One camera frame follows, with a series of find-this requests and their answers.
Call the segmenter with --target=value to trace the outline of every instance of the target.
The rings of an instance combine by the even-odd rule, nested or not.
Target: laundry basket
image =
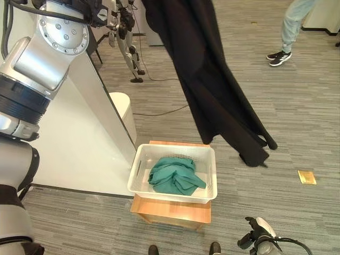
[[[156,162],[163,157],[191,158],[196,165],[195,174],[207,184],[207,187],[197,188],[192,195],[155,192],[148,182],[149,174]],[[215,152],[209,147],[142,144],[134,158],[127,188],[143,198],[207,203],[217,196]]]

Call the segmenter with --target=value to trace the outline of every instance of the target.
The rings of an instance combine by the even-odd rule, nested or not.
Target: white trash can
[[[112,92],[109,93],[109,95],[111,97],[113,104],[117,108],[119,116],[123,120],[123,123],[133,143],[135,143],[137,139],[137,131],[132,115],[130,98],[128,97],[127,94],[121,92]]]

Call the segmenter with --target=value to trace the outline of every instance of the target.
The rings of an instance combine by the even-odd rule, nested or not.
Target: black sneaker
[[[267,60],[274,60],[276,59],[277,55],[280,54],[281,52],[278,52],[278,53],[274,53],[274,54],[269,54],[266,56],[266,59]]]
[[[285,52],[279,52],[276,56],[276,58],[274,60],[272,60],[269,65],[270,66],[278,66],[278,65],[282,65],[283,62],[286,62],[287,60],[289,60],[292,56],[292,53],[285,53]]]
[[[217,242],[212,243],[210,246],[209,255],[214,254],[221,254],[221,246]]]
[[[149,255],[159,255],[157,246],[151,245],[149,247],[149,253],[148,254]]]

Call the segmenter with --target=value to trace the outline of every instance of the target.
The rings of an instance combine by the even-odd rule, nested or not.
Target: teal towel
[[[161,158],[152,168],[149,184],[156,192],[191,196],[206,183],[195,175],[195,163],[189,158]]]

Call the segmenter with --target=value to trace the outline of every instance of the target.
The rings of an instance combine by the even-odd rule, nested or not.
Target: wooden table
[[[153,145],[182,145],[205,146],[209,145],[182,142],[150,141]],[[154,222],[188,227],[200,230],[204,224],[211,223],[211,201],[206,204],[184,203],[134,196],[131,212],[139,215],[147,223]]]

